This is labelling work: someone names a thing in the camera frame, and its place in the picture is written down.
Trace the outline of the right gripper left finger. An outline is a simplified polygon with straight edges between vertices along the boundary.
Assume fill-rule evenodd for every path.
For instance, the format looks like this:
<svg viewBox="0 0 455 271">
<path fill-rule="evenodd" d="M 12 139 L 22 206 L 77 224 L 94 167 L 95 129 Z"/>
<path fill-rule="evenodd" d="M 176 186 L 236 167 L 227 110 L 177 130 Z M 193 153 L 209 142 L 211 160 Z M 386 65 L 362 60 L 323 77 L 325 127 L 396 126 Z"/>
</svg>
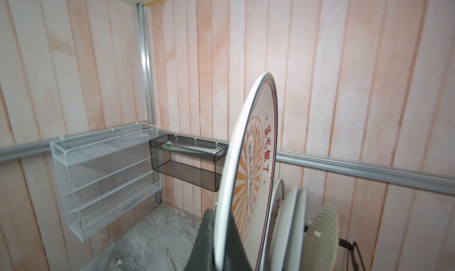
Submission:
<svg viewBox="0 0 455 271">
<path fill-rule="evenodd" d="M 214 271 L 214 211 L 204 213 L 185 271 Z"/>
</svg>

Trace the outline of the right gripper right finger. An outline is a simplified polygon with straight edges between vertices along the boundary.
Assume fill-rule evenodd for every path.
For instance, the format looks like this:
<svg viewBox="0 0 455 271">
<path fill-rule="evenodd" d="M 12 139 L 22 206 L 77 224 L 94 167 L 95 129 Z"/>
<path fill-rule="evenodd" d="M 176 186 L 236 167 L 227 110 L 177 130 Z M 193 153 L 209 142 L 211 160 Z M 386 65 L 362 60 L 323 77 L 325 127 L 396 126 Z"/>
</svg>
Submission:
<svg viewBox="0 0 455 271">
<path fill-rule="evenodd" d="M 229 218 L 224 271 L 252 271 L 233 217 Z"/>
</svg>

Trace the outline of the white plate black outline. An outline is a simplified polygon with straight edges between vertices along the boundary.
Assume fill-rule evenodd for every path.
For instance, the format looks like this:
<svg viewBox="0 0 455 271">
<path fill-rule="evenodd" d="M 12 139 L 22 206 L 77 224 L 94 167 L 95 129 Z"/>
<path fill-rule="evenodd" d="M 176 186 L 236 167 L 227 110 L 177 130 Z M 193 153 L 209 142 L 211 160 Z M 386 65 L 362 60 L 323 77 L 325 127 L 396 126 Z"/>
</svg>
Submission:
<svg viewBox="0 0 455 271">
<path fill-rule="evenodd" d="M 270 248 L 270 270 L 282 271 L 299 188 L 293 187 L 282 200 Z"/>
</svg>

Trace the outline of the orange sunburst plate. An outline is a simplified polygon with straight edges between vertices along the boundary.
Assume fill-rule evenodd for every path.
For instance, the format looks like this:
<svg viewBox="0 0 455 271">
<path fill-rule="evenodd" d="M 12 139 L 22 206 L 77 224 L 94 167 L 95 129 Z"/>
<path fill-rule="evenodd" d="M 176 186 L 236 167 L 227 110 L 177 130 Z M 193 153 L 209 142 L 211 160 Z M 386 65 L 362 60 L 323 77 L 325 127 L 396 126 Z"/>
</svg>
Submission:
<svg viewBox="0 0 455 271">
<path fill-rule="evenodd" d="M 254 82 L 234 127 L 214 218 L 213 255 L 223 271 L 229 218 L 233 217 L 252 271 L 259 269 L 276 170 L 277 89 L 271 73 Z"/>
<path fill-rule="evenodd" d="M 261 271 L 269 271 L 270 270 L 270 249 L 271 249 L 271 242 L 273 239 L 273 233 L 275 224 L 277 221 L 278 212 L 280 206 L 284 199 L 284 182 L 282 179 L 279 179 L 276 185 L 273 188 L 270 209 L 268 211 L 268 221 L 267 221 L 267 230 L 265 233 L 265 243 L 263 247 L 263 253 L 261 256 Z"/>
</svg>

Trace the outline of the yellow woven round mat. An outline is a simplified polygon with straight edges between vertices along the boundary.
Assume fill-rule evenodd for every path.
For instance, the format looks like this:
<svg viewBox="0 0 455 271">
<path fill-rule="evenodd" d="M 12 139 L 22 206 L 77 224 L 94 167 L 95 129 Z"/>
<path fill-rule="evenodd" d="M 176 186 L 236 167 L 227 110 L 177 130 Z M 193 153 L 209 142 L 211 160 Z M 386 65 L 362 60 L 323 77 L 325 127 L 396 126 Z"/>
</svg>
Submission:
<svg viewBox="0 0 455 271">
<path fill-rule="evenodd" d="M 333 207 L 322 207 L 309 224 L 303 243 L 302 271 L 333 271 L 339 245 L 339 221 Z"/>
</svg>

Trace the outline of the black wire dish rack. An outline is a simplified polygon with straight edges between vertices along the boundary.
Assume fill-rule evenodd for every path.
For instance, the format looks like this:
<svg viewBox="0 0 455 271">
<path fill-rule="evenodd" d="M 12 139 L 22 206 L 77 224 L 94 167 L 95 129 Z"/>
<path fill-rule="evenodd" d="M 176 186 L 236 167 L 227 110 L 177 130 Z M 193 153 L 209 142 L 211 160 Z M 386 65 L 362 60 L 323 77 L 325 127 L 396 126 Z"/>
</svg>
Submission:
<svg viewBox="0 0 455 271">
<path fill-rule="evenodd" d="M 347 250 L 348 253 L 346 260 L 347 269 L 349 268 L 349 262 L 351 262 L 354 271 L 359 271 L 360 269 L 362 269 L 363 271 L 366 270 L 359 246 L 356 241 L 353 241 L 351 243 L 346 239 L 339 239 L 338 245 Z M 357 262 L 355 252 L 357 252 L 357 257 L 359 258 L 360 263 Z"/>
</svg>

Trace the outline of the dark green rim plate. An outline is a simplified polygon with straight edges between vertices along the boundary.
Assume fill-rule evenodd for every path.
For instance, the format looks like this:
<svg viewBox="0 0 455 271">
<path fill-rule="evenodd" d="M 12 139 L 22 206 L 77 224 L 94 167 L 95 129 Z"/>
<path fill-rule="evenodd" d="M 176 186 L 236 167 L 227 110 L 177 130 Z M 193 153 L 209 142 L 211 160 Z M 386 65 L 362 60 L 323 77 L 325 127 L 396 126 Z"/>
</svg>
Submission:
<svg viewBox="0 0 455 271">
<path fill-rule="evenodd" d="M 306 189 L 302 188 L 298 191 L 295 211 L 291 232 L 289 235 L 289 244 L 287 248 L 287 259 L 285 260 L 285 271 L 299 271 L 301 266 L 301 257 L 303 250 L 303 242 L 305 238 L 306 224 L 306 206 L 307 206 Z"/>
</svg>

